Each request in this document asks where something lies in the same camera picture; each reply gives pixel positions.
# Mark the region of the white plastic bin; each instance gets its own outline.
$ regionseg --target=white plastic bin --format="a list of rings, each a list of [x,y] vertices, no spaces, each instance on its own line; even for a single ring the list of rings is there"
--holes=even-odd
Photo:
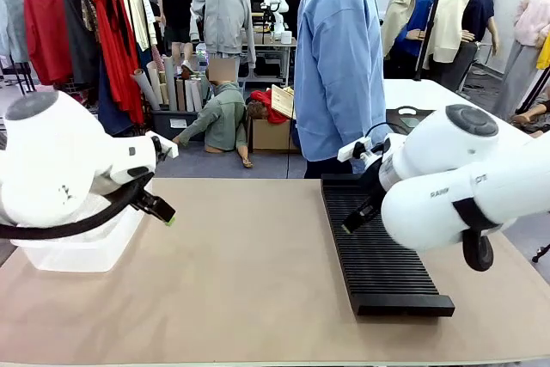
[[[86,216],[104,209],[96,203]],[[117,217],[90,232],[50,241],[19,241],[11,243],[21,247],[34,267],[55,272],[107,272],[114,267],[130,243],[144,217],[143,211],[127,206]]]

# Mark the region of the red garment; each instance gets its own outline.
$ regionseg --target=red garment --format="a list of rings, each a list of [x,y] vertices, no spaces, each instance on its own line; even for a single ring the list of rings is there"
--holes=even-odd
[[[94,3],[113,100],[130,114],[134,124],[143,124],[141,90],[131,77],[139,69],[136,41],[123,0],[94,0]]]
[[[24,0],[28,56],[43,85],[72,78],[63,0]]]
[[[263,102],[267,107],[267,121],[270,124],[282,124],[289,120],[283,114],[274,111],[272,108],[272,90],[268,89],[266,92],[255,90],[250,97],[255,101]]]

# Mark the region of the light blue button-up shirt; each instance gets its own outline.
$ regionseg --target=light blue button-up shirt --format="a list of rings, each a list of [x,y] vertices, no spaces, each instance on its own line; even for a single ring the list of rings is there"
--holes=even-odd
[[[302,0],[296,50],[296,117],[308,161],[334,158],[386,120],[376,0]],[[383,139],[385,128],[371,135]]]

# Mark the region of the mannequin hand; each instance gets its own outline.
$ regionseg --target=mannequin hand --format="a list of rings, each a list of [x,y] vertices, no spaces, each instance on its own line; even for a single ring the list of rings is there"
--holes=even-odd
[[[500,52],[500,39],[492,38],[492,56],[497,56]]]
[[[544,34],[539,34],[539,37],[536,39],[536,47],[543,47],[546,41],[547,37]]]
[[[462,42],[473,42],[475,40],[474,34],[468,32],[467,30],[462,31]]]
[[[406,33],[406,38],[409,40],[424,40],[426,32],[420,29],[410,30]]]

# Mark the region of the green jacket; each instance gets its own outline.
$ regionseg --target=green jacket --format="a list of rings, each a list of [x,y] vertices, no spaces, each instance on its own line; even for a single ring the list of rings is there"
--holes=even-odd
[[[199,117],[180,135],[182,145],[189,144],[195,135],[206,132],[205,144],[219,150],[234,150],[247,146],[243,118],[247,107],[237,83],[216,86],[214,97],[208,101]]]

